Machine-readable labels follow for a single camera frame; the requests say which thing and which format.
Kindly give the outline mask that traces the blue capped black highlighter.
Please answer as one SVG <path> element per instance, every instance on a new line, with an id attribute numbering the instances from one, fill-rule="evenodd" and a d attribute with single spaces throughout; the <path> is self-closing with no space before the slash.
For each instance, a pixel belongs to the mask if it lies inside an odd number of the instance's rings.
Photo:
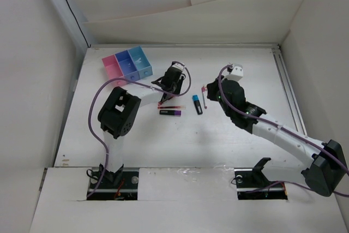
<path id="1" fill-rule="evenodd" d="M 201 103 L 200 103 L 200 100 L 198 98 L 198 95 L 193 95 L 192 100 L 193 100 L 194 107 L 195 107 L 197 114 L 202 115 L 203 111 L 202 111 L 202 107 L 201 107 Z"/>

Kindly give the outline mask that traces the red transparent pen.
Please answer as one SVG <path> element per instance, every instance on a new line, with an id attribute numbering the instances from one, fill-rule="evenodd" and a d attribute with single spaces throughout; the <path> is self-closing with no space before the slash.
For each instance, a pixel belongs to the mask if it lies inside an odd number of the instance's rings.
<path id="1" fill-rule="evenodd" d="M 185 110 L 186 106 L 158 106 L 158 109 Z"/>
<path id="2" fill-rule="evenodd" d="M 166 103 L 158 104 L 159 107 L 181 107 L 183 106 L 181 102 L 176 102 L 176 101 L 167 101 Z"/>

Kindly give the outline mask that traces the purple capped black highlighter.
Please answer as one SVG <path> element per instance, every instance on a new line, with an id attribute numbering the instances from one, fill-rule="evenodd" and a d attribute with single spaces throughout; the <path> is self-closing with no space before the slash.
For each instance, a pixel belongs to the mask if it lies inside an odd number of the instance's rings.
<path id="1" fill-rule="evenodd" d="M 159 114 L 163 116 L 181 116 L 182 112 L 181 110 L 160 110 Z"/>

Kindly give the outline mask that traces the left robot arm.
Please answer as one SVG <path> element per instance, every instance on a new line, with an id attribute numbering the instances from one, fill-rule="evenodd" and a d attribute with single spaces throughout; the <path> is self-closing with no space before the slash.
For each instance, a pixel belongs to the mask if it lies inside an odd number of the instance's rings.
<path id="1" fill-rule="evenodd" d="M 164 76 L 152 82 L 150 88 L 138 87 L 136 95 L 121 87 L 115 87 L 98 113 L 104 143 L 108 148 L 108 163 L 99 166 L 102 181 L 109 187 L 121 183 L 123 173 L 123 137 L 130 132 L 140 107 L 164 102 L 179 95 L 186 75 L 184 67 L 175 63 Z"/>

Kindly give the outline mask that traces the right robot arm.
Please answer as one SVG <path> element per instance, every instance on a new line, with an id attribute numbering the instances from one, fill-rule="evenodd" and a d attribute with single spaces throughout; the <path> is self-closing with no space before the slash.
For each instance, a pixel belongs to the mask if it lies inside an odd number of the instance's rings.
<path id="1" fill-rule="evenodd" d="M 309 138 L 272 119 L 265 109 L 248 102 L 237 81 L 224 77 L 207 85 L 207 98 L 217 101 L 224 114 L 238 128 L 259 136 L 296 157 L 301 166 L 291 181 L 325 197 L 348 174 L 341 145 L 335 140 L 323 142 Z"/>

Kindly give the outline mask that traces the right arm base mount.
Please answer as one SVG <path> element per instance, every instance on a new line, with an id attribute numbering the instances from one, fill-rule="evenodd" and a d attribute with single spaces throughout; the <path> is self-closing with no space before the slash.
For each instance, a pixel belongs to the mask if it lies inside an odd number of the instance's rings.
<path id="1" fill-rule="evenodd" d="M 252 168 L 236 168 L 231 184 L 236 186 L 238 200 L 288 200 L 285 185 L 269 181 L 262 170 L 271 158 L 262 158 Z"/>

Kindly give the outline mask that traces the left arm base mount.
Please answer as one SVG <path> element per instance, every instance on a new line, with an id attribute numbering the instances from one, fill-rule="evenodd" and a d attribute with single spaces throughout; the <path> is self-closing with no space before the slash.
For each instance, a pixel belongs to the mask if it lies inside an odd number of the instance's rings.
<path id="1" fill-rule="evenodd" d="M 124 168 L 115 173 L 105 171 L 99 184 L 103 166 L 100 164 L 97 170 L 88 169 L 86 175 L 89 178 L 87 200 L 112 200 L 135 201 L 138 195 L 139 168 Z"/>

